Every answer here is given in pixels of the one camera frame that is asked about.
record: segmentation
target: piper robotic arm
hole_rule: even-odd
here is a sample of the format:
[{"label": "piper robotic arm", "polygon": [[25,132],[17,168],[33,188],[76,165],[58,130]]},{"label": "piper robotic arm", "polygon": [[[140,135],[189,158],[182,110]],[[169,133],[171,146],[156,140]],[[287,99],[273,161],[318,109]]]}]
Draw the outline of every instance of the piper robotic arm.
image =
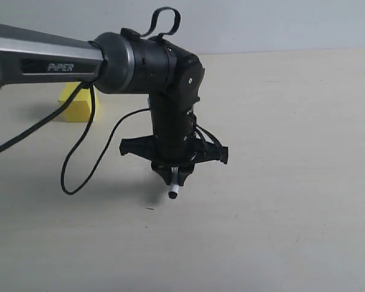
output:
[{"label": "piper robotic arm", "polygon": [[[168,33],[149,39],[163,10],[173,10]],[[193,105],[204,77],[199,58],[168,41],[181,16],[170,7],[157,9],[150,30],[107,32],[94,41],[79,41],[0,24],[0,88],[13,83],[89,82],[106,94],[148,94],[153,134],[123,139],[122,155],[151,161],[152,169],[171,186],[178,186],[200,162],[228,161],[228,148],[196,123]],[[213,143],[206,142],[203,133]]]}]

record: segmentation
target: black wire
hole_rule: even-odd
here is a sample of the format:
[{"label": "black wire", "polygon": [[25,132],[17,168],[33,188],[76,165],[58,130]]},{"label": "black wire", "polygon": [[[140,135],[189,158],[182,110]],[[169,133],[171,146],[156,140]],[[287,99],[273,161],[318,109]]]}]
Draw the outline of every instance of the black wire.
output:
[{"label": "black wire", "polygon": [[88,87],[89,83],[82,82],[80,83],[72,92],[72,94],[68,97],[68,99],[60,106],[58,109],[56,109],[53,113],[49,114],[47,117],[45,117],[43,120],[39,121],[35,125],[28,128],[26,131],[22,132],[21,134],[17,135],[16,137],[12,138],[11,140],[7,141],[6,143],[0,145],[0,153],[5,151],[6,149],[10,148],[11,146],[14,146],[15,144],[22,141],[24,138],[30,136],[32,133],[34,133],[36,130],[59,116],[74,100],[76,95],[80,92],[81,89]]},{"label": "black wire", "polygon": [[66,186],[65,186],[65,172],[66,172],[66,167],[68,165],[68,162],[71,158],[71,156],[73,155],[73,153],[76,151],[76,149],[78,148],[78,146],[80,146],[80,144],[83,142],[84,138],[86,137],[86,135],[88,134],[88,131],[92,125],[92,122],[93,122],[93,118],[95,116],[95,104],[96,104],[96,101],[95,101],[95,94],[94,94],[94,90],[93,90],[93,86],[90,87],[90,90],[91,90],[91,104],[92,104],[92,111],[91,111],[91,117],[89,118],[89,121],[88,123],[86,124],[86,127],[85,127],[85,130],[83,132],[83,134],[81,135],[80,139],[76,142],[76,144],[74,144],[73,148],[69,151],[68,155],[66,155],[65,157],[65,160],[63,162],[63,165],[62,165],[62,170],[61,170],[61,188],[63,190],[63,192],[67,195],[74,195],[75,193],[77,193],[79,190],[81,190],[87,183],[88,181],[92,178],[93,174],[95,173],[97,167],[99,166],[104,154],[106,153],[108,147],[110,146],[110,143],[112,141],[112,138],[115,134],[115,131],[117,129],[117,127],[125,120],[127,119],[128,117],[130,116],[133,116],[134,114],[137,114],[137,113],[141,113],[143,111],[149,111],[150,109],[149,108],[142,108],[142,109],[138,109],[136,111],[133,111],[132,113],[129,113],[129,114],[126,114],[125,116],[123,116],[115,125],[115,127],[113,128],[109,138],[108,138],[108,141],[107,143],[105,144],[104,146],[104,149],[103,151],[101,152],[99,158],[97,159],[94,167],[92,168],[92,171],[90,172],[90,174],[88,175],[88,177],[83,181],[82,184],[80,184],[80,186],[78,186],[75,190],[73,191],[69,191],[67,190]]}]

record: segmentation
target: white table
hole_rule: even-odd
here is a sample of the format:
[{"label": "white table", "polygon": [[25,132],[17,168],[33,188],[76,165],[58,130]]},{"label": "white table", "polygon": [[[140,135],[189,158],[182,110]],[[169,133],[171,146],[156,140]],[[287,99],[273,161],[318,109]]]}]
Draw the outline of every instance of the white table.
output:
[{"label": "white table", "polygon": [[[0,291],[365,292],[365,49],[202,61],[195,111],[229,165],[197,165],[177,200],[148,161],[119,154],[121,138],[151,133],[148,113],[123,123],[75,196],[59,174],[84,124],[52,122],[0,155]],[[0,143],[53,111],[62,87],[3,88]],[[70,187],[147,104],[100,103]]]}]

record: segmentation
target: white wall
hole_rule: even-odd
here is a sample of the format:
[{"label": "white wall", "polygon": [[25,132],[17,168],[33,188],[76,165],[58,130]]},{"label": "white wall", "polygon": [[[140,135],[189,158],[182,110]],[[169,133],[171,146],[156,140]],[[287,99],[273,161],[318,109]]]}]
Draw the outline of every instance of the white wall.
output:
[{"label": "white wall", "polygon": [[0,23],[88,40],[145,32],[163,5],[182,13],[173,42],[197,53],[365,46],[365,0],[0,0]]}]

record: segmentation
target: yellow sponge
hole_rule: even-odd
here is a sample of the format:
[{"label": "yellow sponge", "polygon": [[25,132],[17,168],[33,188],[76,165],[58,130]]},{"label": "yellow sponge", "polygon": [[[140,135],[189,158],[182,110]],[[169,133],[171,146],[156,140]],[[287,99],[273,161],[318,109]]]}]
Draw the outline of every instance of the yellow sponge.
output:
[{"label": "yellow sponge", "polygon": [[[61,92],[61,96],[58,99],[58,103],[62,105],[68,97],[71,95],[73,90],[78,86],[77,82],[67,83],[65,88]],[[95,89],[96,98],[96,114],[99,109],[99,98]],[[91,103],[91,92],[89,89],[81,89],[77,96],[74,98],[72,103],[66,110],[61,114],[66,122],[87,122],[91,116],[92,103]]]}]

